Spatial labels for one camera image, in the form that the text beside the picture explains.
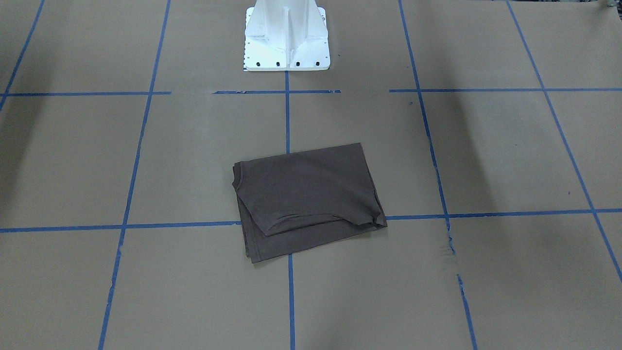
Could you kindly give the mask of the brown t-shirt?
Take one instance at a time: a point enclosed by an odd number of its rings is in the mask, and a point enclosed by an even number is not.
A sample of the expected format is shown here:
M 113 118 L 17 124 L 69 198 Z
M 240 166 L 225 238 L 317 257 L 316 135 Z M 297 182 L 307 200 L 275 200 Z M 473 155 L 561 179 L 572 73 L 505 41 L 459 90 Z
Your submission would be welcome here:
M 252 263 L 387 227 L 359 142 L 240 161 L 232 171 Z

